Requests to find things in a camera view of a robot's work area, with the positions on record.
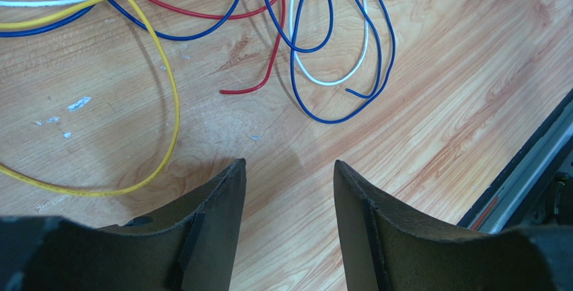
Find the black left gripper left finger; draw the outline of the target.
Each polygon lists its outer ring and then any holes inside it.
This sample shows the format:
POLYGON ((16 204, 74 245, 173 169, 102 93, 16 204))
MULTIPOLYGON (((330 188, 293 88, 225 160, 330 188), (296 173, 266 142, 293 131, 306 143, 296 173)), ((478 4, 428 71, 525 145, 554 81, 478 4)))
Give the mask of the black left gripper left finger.
POLYGON ((1 218, 2 290, 227 290, 246 193, 237 159, 210 181, 128 224, 1 218))

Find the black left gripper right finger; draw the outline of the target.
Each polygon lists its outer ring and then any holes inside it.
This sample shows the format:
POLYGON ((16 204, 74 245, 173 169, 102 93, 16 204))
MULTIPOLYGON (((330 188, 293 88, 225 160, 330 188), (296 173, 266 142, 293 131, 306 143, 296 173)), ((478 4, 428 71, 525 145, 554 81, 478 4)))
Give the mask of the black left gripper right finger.
POLYGON ((334 165, 349 290, 571 290, 572 228, 487 234, 431 217, 334 165))

